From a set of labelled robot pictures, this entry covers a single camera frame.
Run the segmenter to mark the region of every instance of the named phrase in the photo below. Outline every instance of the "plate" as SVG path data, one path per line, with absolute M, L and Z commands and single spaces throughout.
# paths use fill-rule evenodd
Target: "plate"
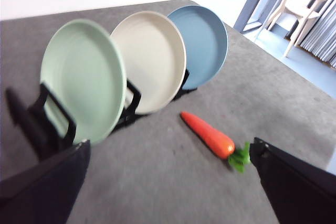
M 182 34 L 190 75 L 183 89 L 196 89 L 222 68 L 228 48 L 221 19 L 201 6 L 184 6 L 168 15 Z
M 144 11 L 124 19 L 111 38 L 121 51 L 127 78 L 141 92 L 135 112 L 149 114 L 166 106 L 178 92 L 186 67 L 177 27 L 160 13 Z
M 126 74 L 120 53 L 97 23 L 76 19 L 62 26 L 43 56 L 40 81 L 76 123 L 74 143 L 98 143 L 112 131 L 123 109 Z M 51 99 L 45 111 L 58 133 L 67 120 Z

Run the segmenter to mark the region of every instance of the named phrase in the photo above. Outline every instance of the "white chair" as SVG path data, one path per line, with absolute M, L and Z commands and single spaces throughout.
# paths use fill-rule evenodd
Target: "white chair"
M 267 20 L 266 27 L 269 25 L 268 30 L 271 30 L 277 19 L 282 13 L 289 13 L 298 19 L 299 25 L 290 37 L 290 43 L 283 54 L 286 57 L 293 45 L 297 46 L 298 42 L 302 37 L 307 34 L 311 26 L 314 24 L 316 18 L 320 16 L 319 13 L 315 12 L 315 9 L 326 0 L 315 0 L 313 5 L 308 8 L 305 4 L 299 5 L 295 0 L 282 0 L 279 7 L 269 16 Z

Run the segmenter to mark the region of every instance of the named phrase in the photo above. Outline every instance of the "gray table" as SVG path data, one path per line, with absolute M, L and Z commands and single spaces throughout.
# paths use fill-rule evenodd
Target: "gray table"
M 134 12 L 166 15 L 190 4 L 175 0 L 2 22 L 2 179 L 37 163 L 10 121 L 4 90 L 20 90 L 27 105 L 37 98 L 42 56 L 60 26 L 88 18 L 112 31 Z M 68 223 L 277 223 L 255 168 L 243 175 L 229 170 L 182 123 L 181 110 L 201 116 L 237 144 L 259 136 L 325 168 L 336 143 L 336 102 L 226 27 L 229 52 L 211 82 L 93 146 Z

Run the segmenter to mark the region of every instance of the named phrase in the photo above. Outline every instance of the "green plate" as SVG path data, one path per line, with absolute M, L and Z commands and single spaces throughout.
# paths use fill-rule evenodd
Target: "green plate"
M 113 130 L 125 102 L 125 73 L 120 53 L 97 23 L 76 19 L 54 34 L 44 53 L 40 81 L 75 121 L 74 143 L 98 143 Z M 45 111 L 64 136 L 68 122 L 51 99 Z

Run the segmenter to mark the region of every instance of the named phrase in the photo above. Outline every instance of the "toy carrot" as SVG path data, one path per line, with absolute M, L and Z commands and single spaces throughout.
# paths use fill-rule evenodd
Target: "toy carrot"
M 230 166 L 244 172 L 244 165 L 250 163 L 249 143 L 245 147 L 236 148 L 235 143 L 223 132 L 186 111 L 181 112 L 182 120 L 205 142 L 220 159 L 228 159 Z

